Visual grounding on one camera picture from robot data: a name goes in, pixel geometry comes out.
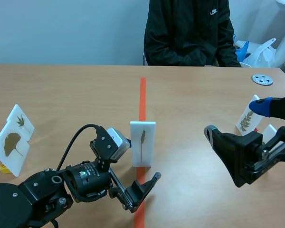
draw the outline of person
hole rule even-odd
[[[228,0],[150,0],[148,65],[241,67],[229,16]]]

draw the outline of nike logo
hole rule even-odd
[[[213,14],[216,14],[218,12],[217,9],[212,10],[212,12],[210,13],[210,15],[212,16]]]

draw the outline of metal disc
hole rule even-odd
[[[273,79],[267,75],[253,75],[252,81],[262,86],[269,86],[273,84]]]

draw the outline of leaf picture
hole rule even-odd
[[[5,138],[4,151],[5,156],[9,156],[13,150],[16,150],[21,156],[23,156],[16,148],[17,143],[20,141],[21,136],[17,133],[9,133]]]
[[[251,116],[252,116],[253,112],[250,111],[247,115],[244,116],[244,119],[241,121],[241,130],[246,132],[246,128],[249,127],[250,125],[250,120],[251,120]]]
[[[16,123],[19,124],[19,127],[24,127],[24,128],[30,133],[30,131],[24,126],[24,119],[23,119],[23,116],[21,115],[21,118],[19,118],[19,117],[17,116],[17,118],[18,118],[19,121],[16,121]]]
[[[146,131],[144,130],[144,131],[142,132],[141,144],[143,144],[145,136],[146,136]]]
[[[141,162],[143,162],[143,142],[144,142],[144,138],[146,136],[146,131],[144,130],[142,132],[142,137],[141,137]]]

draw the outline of blue clamp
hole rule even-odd
[[[268,97],[266,99],[261,99],[261,100],[256,100],[249,104],[249,108],[252,112],[258,115],[270,117],[271,101],[272,101],[272,97]]]

